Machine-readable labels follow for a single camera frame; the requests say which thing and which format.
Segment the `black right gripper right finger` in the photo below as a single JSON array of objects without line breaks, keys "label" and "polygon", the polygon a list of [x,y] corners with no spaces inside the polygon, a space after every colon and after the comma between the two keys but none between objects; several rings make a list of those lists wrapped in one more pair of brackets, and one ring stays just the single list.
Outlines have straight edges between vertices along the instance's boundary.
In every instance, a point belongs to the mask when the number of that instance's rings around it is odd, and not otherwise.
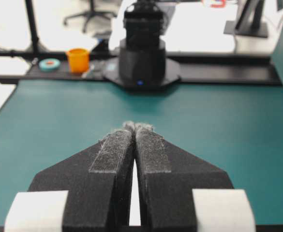
[{"label": "black right gripper right finger", "polygon": [[153,232],[254,232],[243,189],[226,171],[134,125],[140,190]]}]

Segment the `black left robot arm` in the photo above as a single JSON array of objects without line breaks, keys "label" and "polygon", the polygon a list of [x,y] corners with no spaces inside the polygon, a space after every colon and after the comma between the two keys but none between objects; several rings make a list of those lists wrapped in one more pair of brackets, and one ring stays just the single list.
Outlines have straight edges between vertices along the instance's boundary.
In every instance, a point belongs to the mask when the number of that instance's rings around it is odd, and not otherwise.
[{"label": "black left robot arm", "polygon": [[153,0],[138,0],[124,12],[126,37],[119,55],[106,61],[103,77],[125,89],[154,91],[180,79],[180,64],[166,57],[160,38],[165,13]]}]

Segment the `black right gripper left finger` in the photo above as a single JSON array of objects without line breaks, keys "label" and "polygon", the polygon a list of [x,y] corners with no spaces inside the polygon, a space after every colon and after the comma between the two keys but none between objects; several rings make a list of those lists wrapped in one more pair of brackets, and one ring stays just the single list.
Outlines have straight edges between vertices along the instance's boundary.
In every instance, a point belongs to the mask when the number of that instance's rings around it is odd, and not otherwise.
[{"label": "black right gripper left finger", "polygon": [[35,175],[16,194],[6,232],[106,232],[128,222],[134,124]]}]

